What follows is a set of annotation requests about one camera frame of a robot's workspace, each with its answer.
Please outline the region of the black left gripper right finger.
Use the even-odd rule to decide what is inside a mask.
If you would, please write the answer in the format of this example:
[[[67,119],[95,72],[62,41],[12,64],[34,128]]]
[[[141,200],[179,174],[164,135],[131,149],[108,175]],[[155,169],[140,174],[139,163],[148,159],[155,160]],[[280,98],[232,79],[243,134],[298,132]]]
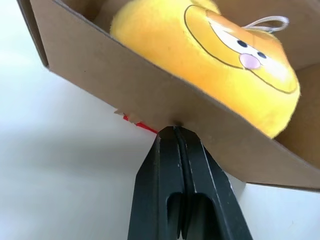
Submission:
[[[200,138],[174,129],[185,184],[184,240],[246,240],[248,225],[231,183]]]

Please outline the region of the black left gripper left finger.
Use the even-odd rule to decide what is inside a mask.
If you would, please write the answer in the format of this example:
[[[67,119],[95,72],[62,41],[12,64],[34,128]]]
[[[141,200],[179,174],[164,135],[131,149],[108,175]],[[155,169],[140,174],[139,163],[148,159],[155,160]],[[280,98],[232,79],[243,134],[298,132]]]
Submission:
[[[175,129],[161,130],[134,183],[129,240],[177,240],[181,233],[184,178]]]

